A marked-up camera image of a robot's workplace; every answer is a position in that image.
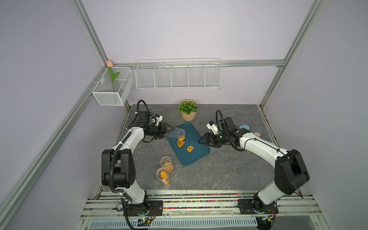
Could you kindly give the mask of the clear cookie jar back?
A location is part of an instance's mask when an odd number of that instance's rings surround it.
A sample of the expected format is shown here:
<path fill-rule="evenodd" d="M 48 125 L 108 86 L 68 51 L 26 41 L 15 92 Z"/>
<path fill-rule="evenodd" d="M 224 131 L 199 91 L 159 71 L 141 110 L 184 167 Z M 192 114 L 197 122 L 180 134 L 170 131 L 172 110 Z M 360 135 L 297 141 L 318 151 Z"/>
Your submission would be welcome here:
<path fill-rule="evenodd" d="M 169 173 L 172 173 L 174 170 L 174 165 L 172 163 L 172 159 L 168 156 L 164 156 L 160 160 L 161 167 L 168 170 Z"/>

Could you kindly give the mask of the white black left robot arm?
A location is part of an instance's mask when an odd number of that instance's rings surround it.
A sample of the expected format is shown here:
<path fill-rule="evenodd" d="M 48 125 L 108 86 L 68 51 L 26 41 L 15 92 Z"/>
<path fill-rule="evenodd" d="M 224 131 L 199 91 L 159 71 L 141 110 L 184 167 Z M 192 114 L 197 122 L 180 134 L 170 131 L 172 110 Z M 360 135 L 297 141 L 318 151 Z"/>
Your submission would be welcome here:
<path fill-rule="evenodd" d="M 147 215 L 154 206 L 149 202 L 147 192 L 136 182 L 136 167 L 133 152 L 146 137 L 162 139 L 175 127 L 162 122 L 162 117 L 153 114 L 144 100 L 137 102 L 135 117 L 128 126 L 123 139 L 113 148 L 102 152 L 101 181 L 110 191 L 122 196 L 123 211 Z"/>

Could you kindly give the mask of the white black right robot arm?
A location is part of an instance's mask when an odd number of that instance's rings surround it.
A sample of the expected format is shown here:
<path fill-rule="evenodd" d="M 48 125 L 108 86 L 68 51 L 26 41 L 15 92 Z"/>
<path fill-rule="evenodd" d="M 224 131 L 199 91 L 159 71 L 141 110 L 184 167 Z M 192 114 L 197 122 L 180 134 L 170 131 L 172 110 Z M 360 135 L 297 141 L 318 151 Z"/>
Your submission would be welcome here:
<path fill-rule="evenodd" d="M 251 200 L 240 201 L 239 207 L 247 207 L 252 213 L 276 214 L 277 200 L 284 196 L 299 194 L 299 189 L 310 180 L 301 153 L 295 149 L 286 150 L 263 140 L 246 128 L 237 127 L 231 117 L 224 117 L 220 110 L 215 121 L 207 123 L 209 132 L 199 144 L 220 148 L 232 146 L 236 151 L 248 151 L 269 163 L 274 168 L 273 181 L 258 191 Z"/>

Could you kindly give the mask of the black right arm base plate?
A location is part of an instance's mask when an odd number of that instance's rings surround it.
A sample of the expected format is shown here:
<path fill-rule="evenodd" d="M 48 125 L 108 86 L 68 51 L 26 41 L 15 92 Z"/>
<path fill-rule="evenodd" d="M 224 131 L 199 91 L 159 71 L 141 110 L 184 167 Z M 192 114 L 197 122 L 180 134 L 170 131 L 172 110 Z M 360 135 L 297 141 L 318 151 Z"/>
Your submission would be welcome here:
<path fill-rule="evenodd" d="M 242 215 L 279 213 L 275 202 L 265 205 L 261 201 L 251 198 L 239 199 L 236 207 L 239 208 Z"/>

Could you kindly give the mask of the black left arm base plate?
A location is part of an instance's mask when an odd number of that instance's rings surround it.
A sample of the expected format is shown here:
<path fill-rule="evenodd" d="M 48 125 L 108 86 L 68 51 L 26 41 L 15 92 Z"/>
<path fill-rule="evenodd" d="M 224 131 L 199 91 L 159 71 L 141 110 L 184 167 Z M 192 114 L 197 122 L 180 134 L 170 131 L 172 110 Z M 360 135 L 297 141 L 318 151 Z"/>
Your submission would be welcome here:
<path fill-rule="evenodd" d="M 162 216 L 163 201 L 149 200 L 142 204 L 129 204 L 124 206 L 124 211 L 128 217 Z"/>

